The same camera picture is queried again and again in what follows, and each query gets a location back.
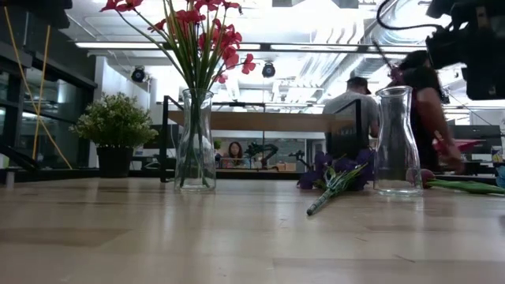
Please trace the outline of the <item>dark red artificial tulip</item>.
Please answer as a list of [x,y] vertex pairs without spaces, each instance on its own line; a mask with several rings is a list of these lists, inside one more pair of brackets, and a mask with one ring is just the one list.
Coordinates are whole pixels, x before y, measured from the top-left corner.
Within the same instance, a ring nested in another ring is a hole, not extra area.
[[489,185],[477,181],[447,181],[436,179],[435,174],[426,169],[421,170],[421,178],[424,188],[439,187],[444,189],[455,189],[472,194],[500,194],[505,195],[505,188],[496,185]]

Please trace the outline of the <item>clear glass vase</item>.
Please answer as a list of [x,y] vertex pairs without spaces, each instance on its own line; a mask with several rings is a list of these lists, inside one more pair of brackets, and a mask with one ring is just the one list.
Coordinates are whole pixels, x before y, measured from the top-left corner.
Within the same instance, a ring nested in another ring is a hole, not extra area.
[[174,187],[181,191],[213,191],[216,184],[215,148],[211,135],[213,93],[185,89],[183,130],[177,149]]
[[410,124],[412,88],[395,86],[376,93],[380,132],[374,157],[373,188],[384,195],[423,192],[421,165]]

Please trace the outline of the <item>purple artificial flower bunch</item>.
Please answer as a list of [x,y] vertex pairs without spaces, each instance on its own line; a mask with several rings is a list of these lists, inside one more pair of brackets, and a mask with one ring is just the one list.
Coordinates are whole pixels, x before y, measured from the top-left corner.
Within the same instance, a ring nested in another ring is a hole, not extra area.
[[361,149],[353,159],[345,155],[334,159],[330,154],[318,151],[313,168],[301,175],[300,189],[322,189],[323,193],[306,210],[308,216],[317,213],[331,198],[348,191],[361,191],[373,180],[375,151]]

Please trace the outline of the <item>red artificial flower bunch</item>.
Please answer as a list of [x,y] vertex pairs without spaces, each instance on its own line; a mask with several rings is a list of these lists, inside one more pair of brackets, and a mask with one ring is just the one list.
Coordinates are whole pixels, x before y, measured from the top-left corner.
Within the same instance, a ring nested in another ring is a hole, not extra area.
[[127,13],[141,18],[148,27],[136,28],[136,32],[167,56],[184,80],[185,89],[212,92],[215,83],[226,82],[227,71],[241,67],[248,74],[255,69],[252,54],[240,59],[241,33],[226,23],[229,10],[240,11],[240,4],[228,0],[185,0],[184,7],[176,8],[174,0],[163,0],[163,19],[152,23],[139,11],[143,1],[107,0],[104,10],[112,10],[120,18]]

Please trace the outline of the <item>person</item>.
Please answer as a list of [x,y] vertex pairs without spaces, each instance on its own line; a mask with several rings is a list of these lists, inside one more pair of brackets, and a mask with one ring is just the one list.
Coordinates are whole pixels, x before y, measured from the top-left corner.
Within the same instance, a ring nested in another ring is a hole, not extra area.
[[389,85],[406,85],[413,89],[410,124],[421,168],[439,172],[440,161],[443,161],[449,169],[461,172],[464,169],[461,152],[443,113],[439,78],[431,67],[428,52],[409,53],[396,67]]
[[368,81],[364,77],[352,77],[346,82],[345,92],[325,103],[323,113],[356,118],[357,102],[359,102],[362,140],[365,144],[369,144],[369,138],[377,138],[379,132],[379,109],[371,94]]
[[223,156],[221,166],[226,169],[250,169],[251,163],[249,159],[244,157],[241,145],[234,141],[230,143],[228,152]]

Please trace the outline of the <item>black computer monitor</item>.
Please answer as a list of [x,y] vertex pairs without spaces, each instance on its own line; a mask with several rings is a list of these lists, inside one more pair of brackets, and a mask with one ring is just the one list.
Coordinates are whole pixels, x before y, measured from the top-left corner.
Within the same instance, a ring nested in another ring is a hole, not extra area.
[[465,154],[490,154],[502,149],[502,133],[498,125],[451,125],[454,141]]

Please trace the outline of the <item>long ceiling light strip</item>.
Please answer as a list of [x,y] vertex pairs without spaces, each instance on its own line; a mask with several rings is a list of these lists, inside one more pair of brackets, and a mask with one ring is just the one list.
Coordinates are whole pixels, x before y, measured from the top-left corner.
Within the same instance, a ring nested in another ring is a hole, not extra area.
[[[147,42],[75,42],[79,48],[88,50],[156,50],[154,43]],[[407,54],[425,50],[422,45],[379,45],[386,54]],[[372,44],[304,44],[304,43],[241,43],[241,51],[258,52],[305,52],[376,54],[379,50]]]

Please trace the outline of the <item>potted green plant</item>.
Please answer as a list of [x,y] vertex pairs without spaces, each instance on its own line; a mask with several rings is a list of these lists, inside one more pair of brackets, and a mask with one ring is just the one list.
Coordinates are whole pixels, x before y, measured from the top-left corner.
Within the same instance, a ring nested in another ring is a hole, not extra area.
[[126,178],[134,150],[158,135],[151,124],[149,110],[138,106],[137,98],[103,93],[69,130],[95,144],[100,177]]

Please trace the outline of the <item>wooden shelf black metal frame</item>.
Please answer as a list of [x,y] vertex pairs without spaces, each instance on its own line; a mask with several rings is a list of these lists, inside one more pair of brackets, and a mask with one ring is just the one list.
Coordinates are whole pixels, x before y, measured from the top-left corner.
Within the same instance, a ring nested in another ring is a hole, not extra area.
[[[260,131],[293,133],[341,133],[360,140],[361,104],[353,101],[346,107],[355,106],[351,119],[338,118],[335,114],[282,114],[253,112],[215,112],[211,115],[210,129],[226,131]],[[275,170],[218,170],[219,179],[245,180],[297,180],[296,172]]]

